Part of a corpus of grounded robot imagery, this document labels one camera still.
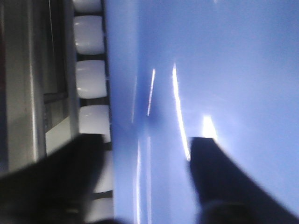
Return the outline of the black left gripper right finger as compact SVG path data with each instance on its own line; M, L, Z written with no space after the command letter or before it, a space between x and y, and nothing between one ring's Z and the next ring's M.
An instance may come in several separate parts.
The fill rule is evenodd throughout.
M212 138L195 137L190 172L199 224L297 224L299 219L243 173Z

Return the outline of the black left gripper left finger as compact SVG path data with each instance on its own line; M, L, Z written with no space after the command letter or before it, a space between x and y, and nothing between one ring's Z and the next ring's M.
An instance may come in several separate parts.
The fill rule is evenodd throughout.
M83 224L104 163L100 134L81 134L0 179L2 224Z

